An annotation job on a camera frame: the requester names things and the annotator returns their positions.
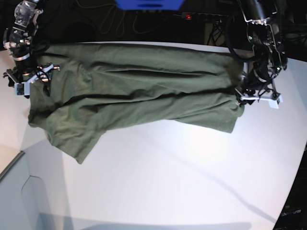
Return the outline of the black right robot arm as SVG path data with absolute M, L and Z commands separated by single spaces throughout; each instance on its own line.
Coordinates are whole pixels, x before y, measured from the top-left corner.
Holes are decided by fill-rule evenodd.
M 14 88 L 17 96 L 29 98 L 31 84 L 36 81 L 42 83 L 44 94 L 50 96 L 52 73 L 60 70 L 59 65 L 39 65 L 37 60 L 50 47 L 49 41 L 35 41 L 38 17 L 43 14 L 45 5 L 45 0 L 21 1 L 14 10 L 14 24 L 4 31 L 3 48 L 9 50 L 15 67 L 7 69 L 3 77 L 8 79 L 8 86 Z

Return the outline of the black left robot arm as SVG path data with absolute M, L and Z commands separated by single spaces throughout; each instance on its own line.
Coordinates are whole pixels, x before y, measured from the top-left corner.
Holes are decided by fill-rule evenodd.
M 227 47 L 236 60 L 252 67 L 241 75 L 236 87 L 237 101 L 240 105 L 266 101 L 271 108 L 278 109 L 283 99 L 274 80 L 287 69 L 288 60 L 284 53 L 277 4 L 273 0 L 240 0 L 238 5 L 247 24 L 246 36 L 254 55 L 243 57 L 235 52 L 228 30 L 236 16 L 230 16 L 225 27 Z

